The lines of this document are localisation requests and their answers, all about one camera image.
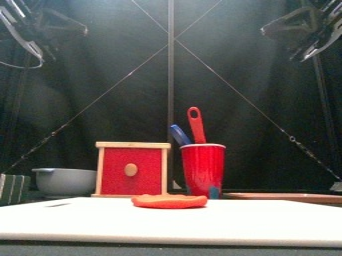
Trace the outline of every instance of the utensil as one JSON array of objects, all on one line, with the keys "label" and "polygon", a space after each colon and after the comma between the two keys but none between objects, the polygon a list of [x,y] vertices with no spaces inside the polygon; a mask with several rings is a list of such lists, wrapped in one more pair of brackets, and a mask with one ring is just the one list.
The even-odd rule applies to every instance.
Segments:
[{"label": "utensil", "polygon": [[189,139],[187,135],[177,124],[173,124],[170,126],[170,131],[181,147],[191,144],[191,140]]},{"label": "utensil", "polygon": [[201,111],[197,107],[191,107],[187,110],[187,118],[195,138],[195,143],[202,144],[206,143],[206,135],[203,131],[203,121]]}]

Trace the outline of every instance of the red box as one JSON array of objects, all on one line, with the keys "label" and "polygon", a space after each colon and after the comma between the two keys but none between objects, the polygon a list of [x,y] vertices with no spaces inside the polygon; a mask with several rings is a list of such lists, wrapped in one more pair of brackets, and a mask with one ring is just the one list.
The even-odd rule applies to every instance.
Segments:
[{"label": "red box", "polygon": [[170,143],[97,142],[97,191],[93,196],[167,194]]}]

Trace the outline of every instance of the bowl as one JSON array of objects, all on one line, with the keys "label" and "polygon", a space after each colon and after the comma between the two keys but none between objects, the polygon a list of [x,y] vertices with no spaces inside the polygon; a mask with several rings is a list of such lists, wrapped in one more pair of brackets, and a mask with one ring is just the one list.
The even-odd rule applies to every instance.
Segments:
[{"label": "bowl", "polygon": [[95,190],[97,171],[66,168],[39,168],[36,184],[39,191],[50,198],[87,196]]}]

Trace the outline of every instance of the black curtain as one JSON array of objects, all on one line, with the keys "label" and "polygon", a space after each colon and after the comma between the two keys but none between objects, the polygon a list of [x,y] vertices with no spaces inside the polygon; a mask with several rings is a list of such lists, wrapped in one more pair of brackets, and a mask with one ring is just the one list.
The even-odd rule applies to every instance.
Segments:
[{"label": "black curtain", "polygon": [[[31,175],[40,167],[97,169],[97,141],[167,141],[169,4],[47,1],[47,7],[87,25],[90,34],[66,41],[57,61],[47,57],[43,68],[28,71],[3,166],[63,124],[67,127],[14,172]],[[201,108],[207,141],[228,147],[229,190],[317,191],[334,182],[288,136],[328,166],[333,164],[314,63],[290,62],[285,47],[261,35],[261,27],[298,7],[298,1],[288,0],[174,1],[174,121],[191,135],[186,111]],[[333,69],[324,64],[329,74]],[[334,77],[329,84],[338,90]],[[16,85],[11,82],[7,90],[14,93]],[[3,102],[11,112],[11,97]],[[3,127],[7,136],[8,126]],[[169,171],[183,186],[177,144],[173,154]]]}]

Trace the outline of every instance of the red cup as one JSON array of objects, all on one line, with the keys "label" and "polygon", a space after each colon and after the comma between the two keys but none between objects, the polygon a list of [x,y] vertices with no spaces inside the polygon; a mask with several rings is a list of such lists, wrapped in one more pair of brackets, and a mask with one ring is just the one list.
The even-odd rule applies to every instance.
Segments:
[{"label": "red cup", "polygon": [[225,150],[221,144],[189,144],[181,147],[187,191],[210,199],[222,196]]}]

